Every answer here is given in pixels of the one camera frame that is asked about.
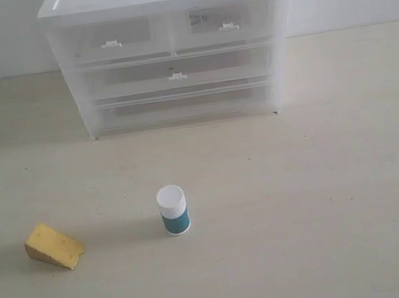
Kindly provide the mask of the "white capped teal bottle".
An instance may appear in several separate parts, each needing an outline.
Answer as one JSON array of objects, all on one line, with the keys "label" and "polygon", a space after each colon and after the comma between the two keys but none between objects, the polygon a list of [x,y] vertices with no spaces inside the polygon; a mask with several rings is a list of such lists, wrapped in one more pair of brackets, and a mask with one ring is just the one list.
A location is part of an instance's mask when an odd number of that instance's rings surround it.
[{"label": "white capped teal bottle", "polygon": [[169,234],[183,235],[190,229],[187,201],[181,187],[175,184],[164,186],[156,194],[156,202],[165,229]]}]

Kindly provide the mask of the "yellow cheese wedge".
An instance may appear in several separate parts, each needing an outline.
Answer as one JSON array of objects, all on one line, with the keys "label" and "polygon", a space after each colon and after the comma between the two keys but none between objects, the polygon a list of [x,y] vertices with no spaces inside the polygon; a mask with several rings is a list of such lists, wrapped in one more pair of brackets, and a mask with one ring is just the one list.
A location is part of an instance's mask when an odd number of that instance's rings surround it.
[{"label": "yellow cheese wedge", "polygon": [[35,226],[24,242],[24,249],[31,259],[73,270],[80,256],[85,253],[81,242],[42,223]]}]

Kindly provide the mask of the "bottom wide clear drawer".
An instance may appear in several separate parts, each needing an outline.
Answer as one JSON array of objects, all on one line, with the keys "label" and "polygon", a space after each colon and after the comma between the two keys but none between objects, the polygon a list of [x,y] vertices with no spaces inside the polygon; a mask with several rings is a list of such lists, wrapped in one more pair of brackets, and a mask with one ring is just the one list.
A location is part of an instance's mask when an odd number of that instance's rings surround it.
[{"label": "bottom wide clear drawer", "polygon": [[135,105],[98,109],[103,130],[120,130],[257,109],[269,103],[271,83]]}]

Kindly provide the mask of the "wide clear drawer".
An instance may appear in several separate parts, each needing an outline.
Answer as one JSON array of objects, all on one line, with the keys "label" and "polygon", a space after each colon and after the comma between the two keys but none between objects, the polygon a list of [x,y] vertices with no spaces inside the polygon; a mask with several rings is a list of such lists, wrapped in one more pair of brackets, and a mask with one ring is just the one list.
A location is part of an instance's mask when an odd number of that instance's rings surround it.
[{"label": "wide clear drawer", "polygon": [[269,103],[271,83],[135,105],[98,109],[103,130],[120,130],[257,109]]},{"label": "wide clear drawer", "polygon": [[85,74],[94,99],[151,93],[179,87],[245,79],[268,74],[267,47],[232,50],[210,55],[108,68]]}]

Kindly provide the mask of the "middle wide clear drawer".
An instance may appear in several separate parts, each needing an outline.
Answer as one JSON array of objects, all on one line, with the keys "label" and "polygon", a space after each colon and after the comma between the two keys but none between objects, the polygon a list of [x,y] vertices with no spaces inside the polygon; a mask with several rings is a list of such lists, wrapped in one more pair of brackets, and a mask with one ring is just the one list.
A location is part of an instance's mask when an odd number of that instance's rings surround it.
[{"label": "middle wide clear drawer", "polygon": [[268,74],[267,47],[232,50],[210,55],[108,68],[85,74],[94,99],[151,93],[179,87],[245,79]]}]

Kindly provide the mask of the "white plastic drawer cabinet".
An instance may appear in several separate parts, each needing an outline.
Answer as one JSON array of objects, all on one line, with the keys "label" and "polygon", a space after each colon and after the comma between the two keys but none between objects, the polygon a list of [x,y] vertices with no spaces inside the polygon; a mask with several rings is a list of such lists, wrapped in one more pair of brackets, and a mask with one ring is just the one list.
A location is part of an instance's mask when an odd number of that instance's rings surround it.
[{"label": "white plastic drawer cabinet", "polygon": [[[271,30],[269,35],[260,41],[238,42],[226,45],[199,47],[192,50],[177,52],[171,39],[171,19],[178,12],[191,9],[207,9],[224,7],[229,4],[240,4],[257,0],[44,0],[37,15],[39,24],[43,27],[50,47],[57,59],[63,78],[71,91],[71,95],[78,107],[80,116],[91,138],[98,139],[110,133],[121,130],[137,130],[153,127],[153,125],[166,125],[186,121],[231,117],[237,114],[257,114],[262,112],[278,113],[282,106],[282,80],[285,55],[286,17],[288,0],[265,0],[270,5]],[[102,23],[113,20],[124,20],[141,16],[163,16],[167,29],[170,45],[170,53],[166,55],[150,55],[136,60],[111,60],[98,63],[78,64],[72,57],[71,49],[67,45],[64,32],[72,27]],[[97,100],[92,97],[86,84],[85,74],[90,71],[108,68],[122,68],[137,66],[154,62],[166,62],[199,55],[210,55],[232,50],[243,50],[255,47],[267,47],[270,51],[271,63],[269,73],[245,79],[235,79],[223,82],[179,87],[168,90],[160,90],[151,93],[117,96]],[[98,109],[108,106],[135,105],[152,101],[162,101],[205,93],[216,93],[219,90],[229,90],[240,87],[250,87],[256,84],[271,83],[269,103],[257,109],[242,112],[231,112],[217,116],[181,119],[175,122],[164,122],[153,125],[145,125],[136,128],[119,130],[103,130]]]}]

